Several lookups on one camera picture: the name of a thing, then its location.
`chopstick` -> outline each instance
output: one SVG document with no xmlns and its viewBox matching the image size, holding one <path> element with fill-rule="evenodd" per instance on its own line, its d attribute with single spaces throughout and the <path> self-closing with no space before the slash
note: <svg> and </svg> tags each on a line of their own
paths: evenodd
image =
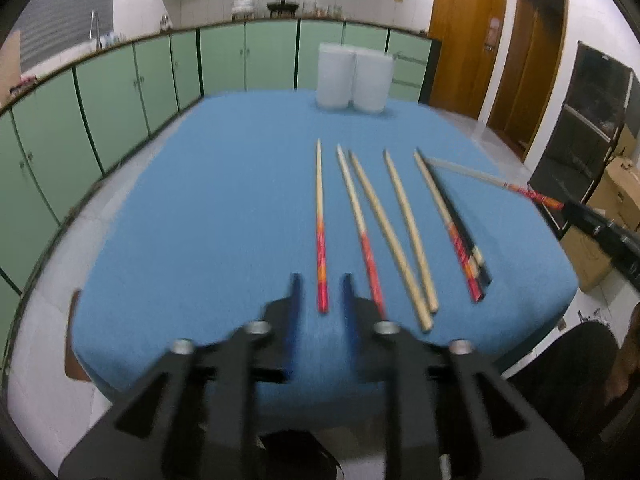
<svg viewBox="0 0 640 480">
<path fill-rule="evenodd" d="M 444 201 L 444 204 L 447 207 L 447 210 L 449 210 L 451 219 L 453 220 L 453 223 L 456 225 L 456 228 L 460 233 L 460 237 L 462 238 L 462 241 L 466 247 L 466 250 L 470 253 L 470 259 L 473 259 L 474 260 L 473 263 L 475 263 L 476 266 L 478 267 L 478 277 L 482 285 L 488 286 L 491 283 L 492 279 L 488 269 L 486 268 L 486 261 L 484 260 L 484 256 L 482 256 L 481 250 L 479 249 L 478 245 L 476 245 L 476 242 L 471 236 L 471 233 L 469 233 L 468 229 L 466 228 L 466 225 L 462 221 L 462 218 L 460 218 L 458 210 L 456 209 L 455 205 L 453 204 L 453 202 L 449 197 L 449 194 L 447 193 L 447 189 L 445 188 L 444 184 L 438 177 L 438 173 L 433 169 L 433 167 L 428 162 L 427 158 L 424 156 L 421 150 L 418 149 L 417 151 L 418 151 L 418 154 L 420 155 L 420 158 L 425 163 L 425 166 L 429 170 L 431 178 L 433 179 L 433 182 L 436 185 L 436 188 L 438 188 L 438 192 L 440 193 L 442 200 Z"/>
<path fill-rule="evenodd" d="M 398 203 L 400 205 L 400 209 L 402 210 L 404 223 L 406 224 L 406 228 L 409 232 L 409 238 L 411 240 L 412 248 L 414 249 L 415 259 L 418 263 L 418 268 L 420 269 L 422 287 L 424 288 L 424 293 L 426 295 L 429 310 L 432 313 L 437 312 L 438 296 L 436 294 L 436 290 L 433 285 L 433 279 L 431 277 L 429 263 L 427 262 L 427 256 L 424 254 L 422 240 L 420 239 L 420 231 L 418 231 L 418 226 L 415 223 L 414 213 L 411 210 L 409 199 L 407 198 L 406 193 L 404 192 L 404 187 L 402 186 L 402 180 L 400 180 L 400 176 L 396 171 L 396 167 L 394 165 L 393 160 L 391 159 L 391 155 L 389 155 L 389 152 L 387 150 L 384 150 L 383 154 L 385 158 L 386 167 L 391 177 L 391 182 L 394 184 L 394 189 L 396 190 L 396 197 L 398 198 Z"/>
<path fill-rule="evenodd" d="M 414 158 L 416 164 L 418 165 L 418 169 L 422 173 L 422 176 L 427 183 L 427 186 L 429 186 L 429 189 L 431 190 L 433 200 L 436 203 L 436 207 L 438 208 L 440 216 L 442 217 L 442 221 L 444 222 L 444 225 L 449 232 L 449 237 L 451 238 L 451 243 L 453 244 L 453 248 L 456 252 L 458 262 L 460 263 L 460 266 L 462 267 L 462 270 L 466 277 L 466 286 L 469 289 L 471 299 L 477 303 L 478 301 L 482 300 L 482 298 L 484 298 L 484 294 L 482 293 L 478 280 L 474 276 L 472 265 L 469 261 L 469 255 L 465 251 L 464 244 L 462 243 L 462 239 L 460 238 L 460 233 L 458 232 L 456 225 L 453 223 L 451 215 L 449 214 L 449 211 L 444 204 L 442 196 L 438 192 L 438 188 L 436 187 L 431 177 L 431 173 L 420 158 L 418 152 L 414 152 Z"/>
<path fill-rule="evenodd" d="M 342 170 L 342 177 L 344 184 L 347 187 L 347 194 L 351 202 L 351 209 L 353 210 L 353 216 L 356 221 L 356 227 L 358 229 L 358 236 L 360 237 L 360 246 L 362 248 L 362 257 L 364 259 L 364 265 L 367 269 L 367 277 L 369 279 L 369 290 L 371 292 L 371 299 L 378 306 L 378 312 L 383 319 L 386 319 L 385 305 L 382 299 L 382 288 L 380 287 L 380 279 L 378 277 L 378 270 L 376 269 L 376 261 L 373 258 L 373 251 L 371 250 L 371 244 L 369 243 L 369 234 L 367 233 L 367 225 L 364 221 L 364 215 L 362 214 L 362 208 L 358 200 L 358 194 L 356 188 L 353 185 L 351 179 L 351 173 L 347 160 L 344 158 L 344 153 L 340 144 L 336 149 L 338 153 L 338 162 Z"/>
<path fill-rule="evenodd" d="M 414 305 L 414 311 L 416 316 L 418 317 L 418 321 L 420 322 L 420 326 L 424 332 L 431 330 L 433 327 L 433 320 L 431 319 L 431 314 L 429 314 L 429 309 L 427 308 L 426 301 L 422 297 L 422 293 L 420 291 L 420 287 L 415 281 L 413 271 L 409 266 L 409 262 L 404 256 L 404 251 L 398 241 L 398 237 L 394 232 L 389 219 L 386 216 L 385 210 L 380 203 L 380 200 L 376 196 L 376 192 L 373 189 L 367 175 L 365 174 L 362 166 L 360 165 L 357 157 L 353 152 L 349 152 L 351 157 L 351 163 L 356 171 L 356 175 L 364 188 L 364 193 L 369 200 L 369 204 L 373 209 L 373 213 L 378 220 L 378 224 L 380 225 L 380 229 L 382 230 L 383 235 L 386 238 L 386 243 L 389 245 L 389 249 L 391 250 L 391 254 L 396 262 L 396 266 L 400 271 L 400 275 L 402 276 L 402 280 L 404 281 L 404 286 L 406 287 L 407 293 L 411 298 L 411 301 Z"/>
<path fill-rule="evenodd" d="M 487 182 L 489 184 L 493 184 L 494 186 L 503 187 L 504 189 L 508 189 L 509 191 L 513 191 L 514 193 L 519 193 L 522 196 L 529 198 L 533 202 L 537 202 L 542 204 L 549 209 L 558 209 L 561 210 L 564 207 L 564 204 L 555 198 L 551 198 L 550 196 L 545 196 L 542 193 L 538 193 L 528 187 L 518 186 L 517 184 L 511 184 L 506 180 L 503 180 L 499 177 L 493 176 L 488 173 L 483 173 L 482 171 L 472 170 L 470 168 L 465 168 L 464 166 L 460 166 L 459 164 L 454 164 L 453 162 L 449 162 L 448 160 L 439 160 L 437 158 L 428 158 L 426 160 L 432 166 L 438 166 L 440 168 L 446 168 L 447 170 L 455 171 L 456 173 L 463 174 L 466 176 L 471 176 L 478 180 L 482 180 L 483 182 Z"/>
<path fill-rule="evenodd" d="M 329 311 L 326 284 L 326 245 L 324 243 L 324 197 L 322 195 L 322 147 L 316 142 L 316 267 L 318 268 L 318 312 Z"/>
</svg>

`metal bolt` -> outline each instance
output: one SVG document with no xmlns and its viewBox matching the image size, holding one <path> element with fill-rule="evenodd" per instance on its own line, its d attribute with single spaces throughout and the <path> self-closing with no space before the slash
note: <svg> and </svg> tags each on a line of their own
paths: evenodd
<svg viewBox="0 0 640 480">
<path fill-rule="evenodd" d="M 400 327 L 391 321 L 379 321 L 373 326 L 373 330 L 380 335 L 392 335 L 400 332 Z"/>
<path fill-rule="evenodd" d="M 193 354 L 193 342 L 190 339 L 176 339 L 171 345 L 171 352 L 180 355 Z"/>
<path fill-rule="evenodd" d="M 271 331 L 271 325 L 266 321 L 251 321 L 244 326 L 249 334 L 263 335 Z"/>
<path fill-rule="evenodd" d="M 456 339 L 449 343 L 449 351 L 455 355 L 466 355 L 474 351 L 474 346 L 466 339 Z"/>
</svg>

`green cabinet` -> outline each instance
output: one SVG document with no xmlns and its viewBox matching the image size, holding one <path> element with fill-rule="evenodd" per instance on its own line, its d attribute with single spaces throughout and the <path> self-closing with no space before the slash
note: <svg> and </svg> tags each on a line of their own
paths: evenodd
<svg viewBox="0 0 640 480">
<path fill-rule="evenodd" d="M 11 114 L 0 116 L 0 267 L 19 288 L 58 224 L 33 181 Z"/>
<path fill-rule="evenodd" d="M 244 23 L 200 31 L 205 95 L 244 90 Z"/>
<path fill-rule="evenodd" d="M 175 92 L 180 111 L 200 97 L 198 47 L 195 32 L 171 35 L 171 56 L 174 60 Z"/>
<path fill-rule="evenodd" d="M 342 44 L 373 48 L 385 51 L 387 28 L 370 27 L 369 25 L 355 25 L 347 23 L 344 25 L 344 37 Z"/>
<path fill-rule="evenodd" d="M 136 43 L 133 49 L 146 122 L 149 131 L 154 133 L 170 117 L 178 113 L 171 44 L 168 36 L 162 36 Z"/>
<path fill-rule="evenodd" d="M 5 348 L 20 296 L 0 277 L 0 348 Z"/>
<path fill-rule="evenodd" d="M 298 88 L 316 89 L 318 86 L 318 53 L 321 43 L 340 43 L 342 23 L 300 22 L 298 46 Z"/>
<path fill-rule="evenodd" d="M 133 47 L 91 58 L 76 73 L 89 131 L 107 170 L 148 136 Z"/>
<path fill-rule="evenodd" d="M 431 40 L 391 31 L 387 52 L 396 58 L 394 79 L 389 95 L 405 101 L 417 101 L 429 61 Z"/>
<path fill-rule="evenodd" d="M 246 88 L 293 88 L 296 20 L 246 24 Z"/>
<path fill-rule="evenodd" d="M 40 189 L 59 220 L 102 176 L 87 136 L 71 70 L 14 105 L 15 127 Z"/>
</svg>

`cardboard box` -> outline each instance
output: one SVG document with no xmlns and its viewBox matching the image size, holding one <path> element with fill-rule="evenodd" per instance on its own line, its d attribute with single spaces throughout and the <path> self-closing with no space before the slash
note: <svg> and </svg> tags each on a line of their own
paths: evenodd
<svg viewBox="0 0 640 480">
<path fill-rule="evenodd" d="M 628 158 L 612 160 L 587 205 L 616 224 L 637 232 L 640 228 L 638 168 Z M 560 243 L 574 266 L 583 292 L 589 292 L 612 269 L 610 258 L 577 228 L 570 228 Z"/>
</svg>

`wooden chopstick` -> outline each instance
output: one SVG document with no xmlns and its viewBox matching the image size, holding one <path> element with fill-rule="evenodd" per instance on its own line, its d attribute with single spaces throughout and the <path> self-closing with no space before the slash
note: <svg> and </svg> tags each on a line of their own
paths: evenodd
<svg viewBox="0 0 640 480">
<path fill-rule="evenodd" d="M 391 254 L 394 257 L 396 262 L 396 266 L 400 271 L 400 275 L 402 276 L 402 280 L 404 281 L 404 286 L 406 287 L 407 293 L 411 298 L 411 301 L 414 305 L 414 311 L 416 316 L 418 317 L 418 321 L 420 322 L 420 326 L 424 332 L 427 332 L 433 327 L 433 320 L 431 319 L 431 314 L 429 314 L 429 309 L 427 307 L 427 303 L 422 297 L 422 292 L 420 291 L 420 287 L 418 283 L 415 281 L 414 273 L 409 266 L 409 262 L 404 256 L 404 251 L 398 241 L 398 237 L 389 222 L 389 219 L 386 216 L 385 210 L 380 203 L 380 200 L 376 196 L 376 192 L 373 189 L 367 175 L 365 174 L 362 166 L 360 165 L 357 157 L 353 152 L 349 152 L 351 157 L 351 163 L 356 171 L 356 175 L 364 188 L 364 193 L 369 200 L 369 204 L 373 209 L 373 213 L 378 220 L 378 224 L 380 225 L 380 229 L 382 230 L 383 235 L 385 235 L 386 243 L 389 245 L 389 249 L 391 250 Z"/>
<path fill-rule="evenodd" d="M 391 160 L 391 155 L 389 155 L 389 152 L 387 150 L 385 150 L 383 153 L 385 157 L 386 167 L 389 170 L 389 175 L 391 177 L 391 182 L 394 184 L 394 188 L 396 190 L 396 197 L 398 198 L 398 203 L 400 205 L 400 209 L 402 210 L 404 223 L 406 224 L 406 228 L 409 232 L 411 245 L 412 248 L 414 248 L 414 255 L 415 259 L 418 262 L 418 268 L 420 269 L 422 287 L 424 288 L 424 293 L 427 298 L 429 310 L 432 313 L 437 312 L 438 295 L 436 294 L 436 289 L 433 285 L 429 263 L 427 262 L 427 256 L 424 253 L 424 247 L 422 246 L 422 240 L 420 239 L 420 231 L 418 231 L 418 226 L 415 223 L 414 212 L 411 210 L 409 199 L 404 192 L 402 180 L 400 180 L 400 176 L 398 175 L 398 171 L 396 170 L 394 162 Z"/>
<path fill-rule="evenodd" d="M 326 284 L 326 245 L 324 243 L 324 196 L 322 194 L 322 147 L 316 142 L 316 267 L 318 270 L 318 312 L 329 311 Z"/>
<path fill-rule="evenodd" d="M 340 163 L 340 168 L 342 170 L 344 184 L 347 187 L 347 194 L 349 195 L 349 200 L 351 202 L 351 209 L 356 221 L 358 236 L 360 237 L 360 247 L 362 248 L 362 257 L 364 259 L 365 268 L 367 269 L 371 299 L 378 306 L 380 316 L 383 319 L 386 319 L 385 305 L 382 298 L 382 288 L 380 287 L 378 270 L 376 269 L 376 261 L 373 258 L 373 251 L 369 242 L 369 234 L 367 233 L 367 225 L 364 221 L 364 215 L 362 214 L 358 194 L 356 193 L 356 188 L 353 185 L 349 166 L 347 165 L 347 160 L 344 158 L 344 153 L 342 152 L 340 144 L 338 144 L 336 151 L 338 153 L 338 162 Z"/>
<path fill-rule="evenodd" d="M 449 211 L 447 210 L 447 207 L 444 204 L 442 196 L 440 195 L 440 193 L 438 192 L 438 189 L 436 188 L 436 185 L 431 177 L 431 173 L 427 169 L 425 163 L 420 158 L 420 155 L 418 154 L 418 152 L 414 152 L 414 158 L 415 158 L 416 164 L 418 165 L 418 169 L 422 173 L 422 176 L 424 177 L 424 180 L 427 183 L 427 186 L 429 186 L 429 189 L 431 190 L 431 194 L 433 195 L 433 201 L 436 203 L 436 207 L 440 213 L 440 216 L 442 217 L 442 221 L 444 222 L 444 225 L 447 228 L 447 231 L 449 232 L 449 237 L 451 238 L 451 243 L 456 252 L 458 262 L 460 263 L 460 266 L 462 267 L 462 271 L 464 272 L 466 277 L 466 286 L 469 289 L 469 294 L 471 295 L 471 299 L 477 303 L 478 301 L 482 300 L 482 298 L 484 298 L 484 294 L 482 293 L 478 280 L 474 276 L 472 266 L 469 262 L 469 255 L 465 251 L 465 247 L 462 243 L 462 239 L 460 238 L 460 233 L 458 232 L 456 225 L 453 223 L 453 220 L 451 219 L 451 215 L 449 214 Z"/>
</svg>

